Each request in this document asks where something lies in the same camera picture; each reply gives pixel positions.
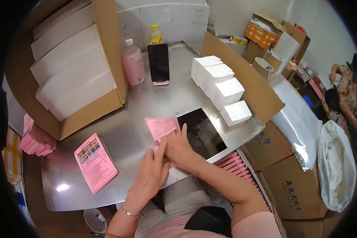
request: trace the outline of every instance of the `floral shirt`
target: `floral shirt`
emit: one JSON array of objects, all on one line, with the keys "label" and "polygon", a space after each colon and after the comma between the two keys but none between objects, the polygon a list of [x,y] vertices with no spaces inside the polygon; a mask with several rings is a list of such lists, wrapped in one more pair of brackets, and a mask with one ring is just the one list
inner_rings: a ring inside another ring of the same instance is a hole
[{"label": "floral shirt", "polygon": [[[352,81],[352,71],[348,66],[339,65],[338,68],[342,73],[340,83],[337,86],[337,91],[340,96],[340,100],[347,103],[354,116],[357,118],[357,84]],[[332,111],[328,108],[324,96],[321,99],[324,110],[329,120],[333,120],[339,126],[346,125],[346,118],[342,113]]]}]

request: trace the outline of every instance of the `woman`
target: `woman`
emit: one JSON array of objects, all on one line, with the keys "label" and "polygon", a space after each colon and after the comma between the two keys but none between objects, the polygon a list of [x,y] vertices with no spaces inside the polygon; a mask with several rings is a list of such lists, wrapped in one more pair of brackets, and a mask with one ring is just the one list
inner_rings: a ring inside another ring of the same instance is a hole
[{"label": "woman", "polygon": [[337,86],[342,114],[329,109],[324,96],[321,99],[322,105],[329,120],[333,120],[341,127],[349,120],[350,127],[357,132],[357,53],[354,54],[351,64],[347,62],[347,66],[333,65],[329,75],[332,85],[335,83],[336,74],[342,76]]},{"label": "woman", "polygon": [[[163,156],[170,162],[164,162]],[[164,185],[171,162],[204,180],[233,202],[232,234],[238,237],[281,237],[271,212],[259,191],[248,181],[208,163],[196,154],[186,138],[186,124],[181,135],[172,132],[163,138],[156,158],[148,149],[139,161],[135,184],[128,190],[121,209],[112,218],[105,238],[225,237],[210,231],[184,229],[197,209],[210,206],[210,199],[193,177],[166,188],[165,213],[150,199]]]}]

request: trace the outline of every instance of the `bottle label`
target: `bottle label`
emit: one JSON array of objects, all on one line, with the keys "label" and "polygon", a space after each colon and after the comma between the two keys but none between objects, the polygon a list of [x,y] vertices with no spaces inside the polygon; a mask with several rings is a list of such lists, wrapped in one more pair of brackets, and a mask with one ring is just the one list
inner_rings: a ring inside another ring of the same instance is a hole
[{"label": "bottle label", "polygon": [[155,45],[155,44],[161,44],[162,43],[162,35],[158,35],[156,37],[153,37],[153,38],[149,38],[148,39],[148,43],[150,45]]}]

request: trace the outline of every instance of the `pink t-shirt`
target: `pink t-shirt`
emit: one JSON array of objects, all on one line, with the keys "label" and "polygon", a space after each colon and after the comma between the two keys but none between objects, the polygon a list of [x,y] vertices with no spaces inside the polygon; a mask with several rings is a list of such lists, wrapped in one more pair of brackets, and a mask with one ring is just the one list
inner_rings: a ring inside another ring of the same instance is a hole
[{"label": "pink t-shirt", "polygon": [[[180,216],[152,227],[145,238],[224,238],[225,236],[205,230],[184,229],[190,217]],[[275,217],[271,212],[258,212],[238,222],[231,231],[233,238],[281,238]]]}]

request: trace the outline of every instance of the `pink plastic bottle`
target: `pink plastic bottle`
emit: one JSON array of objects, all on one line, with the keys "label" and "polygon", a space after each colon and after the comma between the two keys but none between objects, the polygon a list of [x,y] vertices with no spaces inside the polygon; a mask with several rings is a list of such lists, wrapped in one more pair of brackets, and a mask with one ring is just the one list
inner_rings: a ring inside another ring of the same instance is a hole
[{"label": "pink plastic bottle", "polygon": [[122,63],[127,80],[131,85],[144,81],[145,72],[141,50],[133,45],[132,39],[126,40],[126,46],[122,53]]}]

